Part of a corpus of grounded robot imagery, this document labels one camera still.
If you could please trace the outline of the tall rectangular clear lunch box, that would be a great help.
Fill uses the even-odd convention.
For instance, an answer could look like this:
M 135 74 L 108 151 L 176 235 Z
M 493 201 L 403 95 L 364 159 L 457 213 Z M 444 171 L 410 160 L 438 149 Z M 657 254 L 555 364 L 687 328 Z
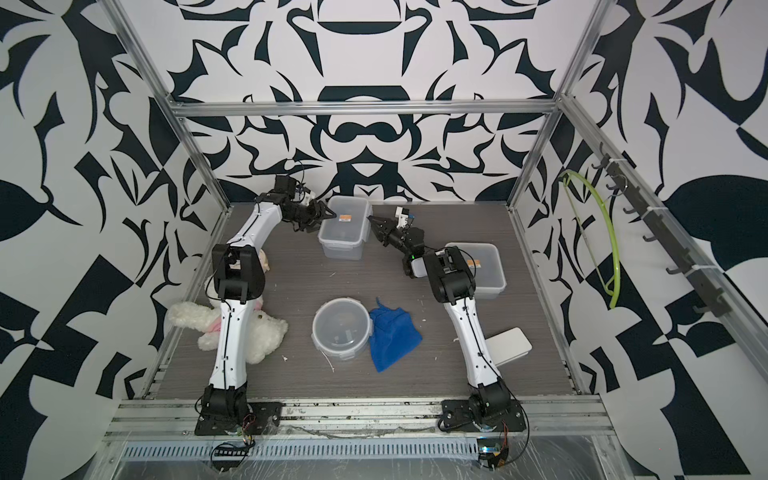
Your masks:
M 371 204 L 364 198 L 334 196 L 328 207 L 336 216 L 325 219 L 318 241 L 329 259 L 361 260 L 370 234 Z

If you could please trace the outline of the blue microfiber cloth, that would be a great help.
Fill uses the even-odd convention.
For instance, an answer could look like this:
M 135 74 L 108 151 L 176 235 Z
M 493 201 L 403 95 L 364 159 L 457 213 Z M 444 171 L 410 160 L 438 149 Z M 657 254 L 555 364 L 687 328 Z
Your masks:
M 423 337 L 409 312 L 389 308 L 379 298 L 376 303 L 377 307 L 370 311 L 373 331 L 369 343 L 374 367 L 381 373 L 415 350 Z

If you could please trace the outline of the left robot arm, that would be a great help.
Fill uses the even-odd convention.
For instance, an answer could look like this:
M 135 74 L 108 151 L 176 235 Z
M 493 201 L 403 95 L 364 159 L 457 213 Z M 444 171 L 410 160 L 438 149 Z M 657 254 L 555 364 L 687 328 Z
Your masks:
M 221 324 L 215 364 L 202 395 L 205 418 L 240 423 L 249 414 L 247 402 L 246 333 L 266 279 L 259 251 L 281 222 L 300 231 L 317 230 L 337 214 L 321 200 L 296 200 L 284 193 L 258 198 L 240 230 L 212 250 L 213 285 L 220 301 Z

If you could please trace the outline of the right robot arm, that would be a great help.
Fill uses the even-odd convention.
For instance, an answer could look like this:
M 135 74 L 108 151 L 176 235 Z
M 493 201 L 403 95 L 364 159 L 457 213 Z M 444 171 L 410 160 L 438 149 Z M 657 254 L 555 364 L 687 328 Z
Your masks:
M 424 231 L 412 225 L 413 218 L 408 213 L 398 213 L 393 218 L 370 215 L 368 220 L 383 246 L 392 246 L 403 254 L 405 274 L 411 278 L 427 278 L 434 298 L 447 311 L 472 388 L 469 407 L 474 421 L 485 422 L 508 412 L 513 397 L 483 336 L 475 301 L 475 275 L 464 252 L 456 246 L 442 249 L 427 246 Z

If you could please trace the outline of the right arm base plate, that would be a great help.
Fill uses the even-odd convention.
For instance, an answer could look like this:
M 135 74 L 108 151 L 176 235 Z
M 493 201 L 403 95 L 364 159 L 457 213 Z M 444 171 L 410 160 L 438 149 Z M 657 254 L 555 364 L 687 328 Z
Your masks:
M 527 420 L 520 403 L 509 399 L 505 404 L 487 406 L 479 398 L 443 400 L 437 428 L 442 432 L 523 432 Z

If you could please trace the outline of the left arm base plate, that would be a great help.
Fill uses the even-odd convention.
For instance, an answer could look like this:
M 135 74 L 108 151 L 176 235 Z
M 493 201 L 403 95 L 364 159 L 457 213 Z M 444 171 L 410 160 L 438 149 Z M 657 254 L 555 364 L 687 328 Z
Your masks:
M 202 406 L 194 434 L 270 435 L 280 426 L 283 406 L 281 402 L 249 402 L 244 411 L 235 413 L 228 412 L 225 407 Z

